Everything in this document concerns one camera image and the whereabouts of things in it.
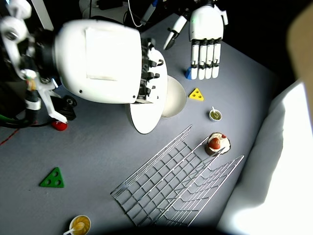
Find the cup with green contents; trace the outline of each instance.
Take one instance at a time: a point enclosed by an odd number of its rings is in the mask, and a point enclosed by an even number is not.
[[[211,121],[220,121],[222,120],[222,113],[217,109],[212,109],[209,113]]]

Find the white bowl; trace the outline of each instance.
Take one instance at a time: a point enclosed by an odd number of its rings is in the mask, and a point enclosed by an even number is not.
[[[86,235],[86,234],[89,233],[89,231],[90,231],[90,228],[91,228],[91,220],[89,219],[88,216],[86,216],[86,215],[84,215],[84,214],[78,215],[78,216],[76,216],[75,218],[73,218],[72,221],[71,221],[71,223],[69,224],[69,229],[72,229],[72,226],[73,226],[74,221],[75,221],[78,217],[80,217],[80,216],[86,217],[86,218],[89,220],[89,223],[90,223],[89,229],[88,229],[88,231],[85,233],[85,235]]]
[[[221,118],[218,119],[218,120],[213,119],[213,118],[211,117],[211,113],[213,113],[213,110],[211,110],[210,113],[209,113],[209,118],[211,119],[211,121],[220,121],[220,120],[222,120],[222,117],[223,117],[223,116],[222,116],[222,113],[221,113],[219,110],[215,110],[215,112],[218,113]]]
[[[167,80],[167,96],[161,118],[170,118],[179,114],[187,101],[184,87],[171,76],[167,76]]]

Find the gray tabletop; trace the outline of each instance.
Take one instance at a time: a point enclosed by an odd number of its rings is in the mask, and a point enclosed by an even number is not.
[[[77,119],[66,131],[50,126],[20,130],[0,147],[0,234],[62,234],[70,220],[85,214],[91,218],[90,234],[132,226],[110,192],[190,124],[186,142],[196,146],[212,132],[222,132],[231,150],[218,163],[247,155],[271,101],[275,75],[262,65],[223,43],[220,75],[210,80],[187,80],[191,45],[188,25],[169,51],[161,50],[177,19],[172,15],[142,34],[156,39],[168,74],[190,94],[198,87],[205,100],[188,99],[177,116],[162,119],[149,134],[138,133],[124,105],[93,103],[77,98]],[[59,88],[59,94],[68,94]],[[211,122],[211,106],[223,119]],[[0,128],[0,140],[13,130]],[[198,155],[205,154],[200,149]],[[39,183],[54,168],[61,169],[65,188],[42,188]],[[194,221],[215,225],[230,196],[240,165]]]

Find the hole in green triangle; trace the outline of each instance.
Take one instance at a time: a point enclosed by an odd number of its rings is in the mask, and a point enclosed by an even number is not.
[[[41,187],[50,188],[64,188],[64,182],[61,171],[58,167],[54,168],[53,171],[40,183]]]

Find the metal wire basket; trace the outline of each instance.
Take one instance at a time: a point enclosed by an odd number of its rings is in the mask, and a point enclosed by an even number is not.
[[[185,142],[190,125],[111,195],[136,226],[189,226],[244,158],[211,169],[214,157],[201,159]]]

